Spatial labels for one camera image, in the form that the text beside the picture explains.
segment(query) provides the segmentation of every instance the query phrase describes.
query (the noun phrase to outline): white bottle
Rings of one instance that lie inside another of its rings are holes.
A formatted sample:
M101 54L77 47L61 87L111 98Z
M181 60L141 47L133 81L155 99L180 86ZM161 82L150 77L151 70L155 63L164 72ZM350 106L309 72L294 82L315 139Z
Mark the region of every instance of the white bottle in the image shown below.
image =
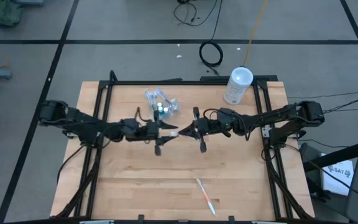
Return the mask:
M239 104L253 80L254 76L248 68L235 68L231 73L226 91L223 94L224 100L231 105Z

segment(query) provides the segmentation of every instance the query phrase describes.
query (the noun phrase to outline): pen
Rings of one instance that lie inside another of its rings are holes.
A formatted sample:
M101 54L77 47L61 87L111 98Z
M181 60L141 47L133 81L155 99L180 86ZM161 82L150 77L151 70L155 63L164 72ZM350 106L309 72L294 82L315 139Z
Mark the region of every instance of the pen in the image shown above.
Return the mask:
M203 187L203 185L201 184L201 181L199 180L198 177L196 177L196 180L197 180L197 183L198 183L198 185L200 186L201 190L202 190L203 193L204 193L204 197L205 197L205 199L206 199L206 201L207 201L207 203L208 203L209 209L211 209L212 214L215 215L215 214L216 214L216 213L215 213L215 209L214 209L214 207L212 206L212 203L211 203L210 199L208 198L208 195L206 194L206 192L205 192L205 190L204 190L204 187Z

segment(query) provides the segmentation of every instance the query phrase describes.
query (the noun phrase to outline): white label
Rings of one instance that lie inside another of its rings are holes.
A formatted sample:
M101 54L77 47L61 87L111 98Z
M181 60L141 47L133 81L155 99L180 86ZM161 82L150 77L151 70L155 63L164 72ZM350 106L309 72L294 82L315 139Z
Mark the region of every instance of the white label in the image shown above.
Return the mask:
M230 104L238 104L242 96L244 96L246 88L236 88L233 82L234 81L230 78L223 97Z

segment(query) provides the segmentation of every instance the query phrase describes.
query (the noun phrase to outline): wooden table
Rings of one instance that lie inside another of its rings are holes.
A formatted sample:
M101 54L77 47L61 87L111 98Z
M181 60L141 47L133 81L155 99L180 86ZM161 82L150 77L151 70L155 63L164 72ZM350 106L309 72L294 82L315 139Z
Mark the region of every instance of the wooden table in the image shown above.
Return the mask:
M82 84L76 106L79 110L93 114L97 87L98 82ZM227 107L240 114L257 114L252 87L239 105L228 105L223 100L225 86L118 85L112 88L108 121L132 118L138 106L142 116L147 118L146 88L160 88L168 97L178 99L179 113L167 122L180 129L192 122L194 106L199 107L200 113L206 108ZM268 91L273 110L288 103L282 82L268 82ZM179 136L162 147L160 157L154 155L153 142L110 144L102 153L92 218L136 220L139 214L144 214L147 220L227 220L230 215L236 220L274 220L266 165L260 158L260 129L252 132L248 142L235 134L230 139L216 134L206 137L205 141L208 150L201 153L198 141ZM297 147L293 139L287 144ZM78 140L69 140L65 159L78 147ZM314 216L300 154L290 148L281 149L281 152L290 192ZM51 215L60 212L76 192L84 156L85 150L62 170ZM195 175L201 179L212 200L215 217ZM277 189L281 214L285 216L282 194ZM82 214L85 214L87 201L88 192Z

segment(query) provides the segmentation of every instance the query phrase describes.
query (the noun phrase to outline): white pen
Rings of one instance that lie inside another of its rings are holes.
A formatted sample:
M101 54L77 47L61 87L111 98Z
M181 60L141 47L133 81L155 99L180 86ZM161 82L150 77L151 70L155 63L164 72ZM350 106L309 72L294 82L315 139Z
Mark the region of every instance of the white pen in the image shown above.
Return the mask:
M215 215L215 214L216 214L216 213L215 213L215 209L214 209L214 207L212 206L212 203L211 203L210 199L208 198L208 195L206 194L206 192L205 192L205 190L204 190L204 187L203 187L203 185L201 184L201 181L199 180L198 177L195 177L195 178L196 178L196 180L197 180L198 185L201 187L201 190L202 190L203 193L204 193L204 197L205 197L205 199L206 199L206 201L207 201L207 203L208 203L209 209L211 209L212 214Z

